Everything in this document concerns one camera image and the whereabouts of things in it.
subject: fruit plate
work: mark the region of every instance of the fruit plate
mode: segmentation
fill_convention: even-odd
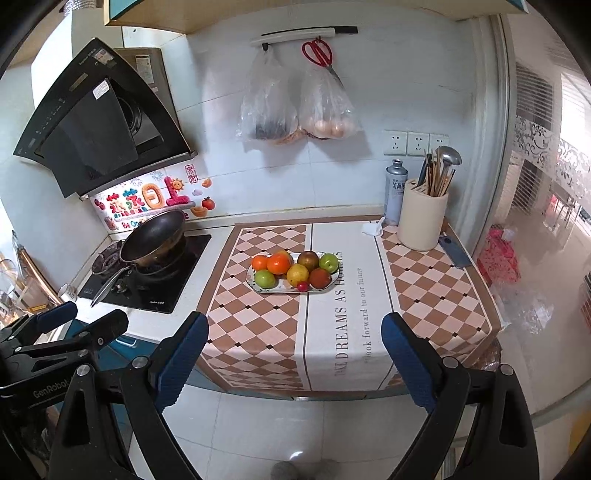
[[[318,255],[318,258],[320,258],[325,253],[326,252],[316,252],[316,255]],[[294,263],[297,263],[297,258],[300,256],[300,254],[290,253],[290,255],[294,259]],[[312,285],[310,285],[307,291],[302,292],[297,288],[292,287],[287,281],[285,275],[276,275],[276,277],[278,277],[277,284],[273,288],[259,287],[259,285],[255,283],[255,270],[252,268],[252,266],[250,266],[246,271],[246,283],[257,293],[319,293],[321,291],[328,290],[336,282],[336,279],[339,278],[339,272],[340,267],[330,275],[330,283],[325,288],[314,288]]]

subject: pan handle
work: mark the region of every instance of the pan handle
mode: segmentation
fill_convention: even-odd
[[[107,281],[107,283],[105,283],[100,288],[100,290],[98,292],[96,292],[95,298],[93,298],[92,301],[90,302],[90,306],[94,307],[97,303],[99,303],[102,299],[104,299],[107,296],[107,294],[109,293],[109,290],[111,289],[113,284],[121,276],[121,274],[123,272],[128,271],[130,268],[131,268],[131,265],[127,265],[126,267],[123,267],[123,268],[119,269],[119,271],[115,272],[113,274],[113,276]]]

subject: red scissors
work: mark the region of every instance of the red scissors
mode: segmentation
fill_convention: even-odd
[[[307,47],[310,47],[311,49],[310,54],[306,50]],[[324,40],[321,40],[320,38],[307,41],[301,46],[301,52],[304,54],[304,57],[306,57],[312,63],[327,69],[332,74],[332,76],[335,77],[337,82],[339,82],[341,87],[343,86],[343,82],[340,81],[339,76],[332,67],[332,50],[330,49],[328,43],[326,43]]]

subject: chopsticks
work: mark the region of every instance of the chopsticks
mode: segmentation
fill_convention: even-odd
[[[424,183],[419,181],[413,190],[419,190],[430,197],[444,196],[452,183],[456,170],[450,171],[449,166],[444,166],[438,153],[435,155],[435,160],[433,160],[432,154],[425,155],[423,169],[426,169]]]

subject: wall socket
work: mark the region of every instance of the wall socket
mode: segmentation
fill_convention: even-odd
[[[442,147],[444,145],[449,145],[449,135],[444,134],[429,134],[429,150],[436,150],[437,147]]]
[[[384,155],[406,155],[407,132],[384,130]]]
[[[429,134],[408,132],[407,155],[424,157],[425,152],[429,152]]]

